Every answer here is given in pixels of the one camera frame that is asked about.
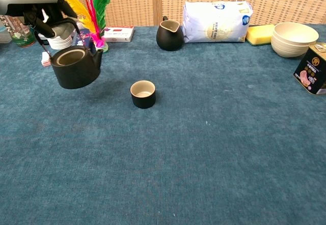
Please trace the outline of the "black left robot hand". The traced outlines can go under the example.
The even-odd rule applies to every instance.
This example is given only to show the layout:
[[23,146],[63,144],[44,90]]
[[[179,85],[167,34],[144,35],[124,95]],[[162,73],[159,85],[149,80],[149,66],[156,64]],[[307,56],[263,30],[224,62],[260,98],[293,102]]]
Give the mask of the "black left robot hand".
[[75,29],[77,14],[65,0],[57,3],[26,5],[23,24],[46,38],[68,38]]

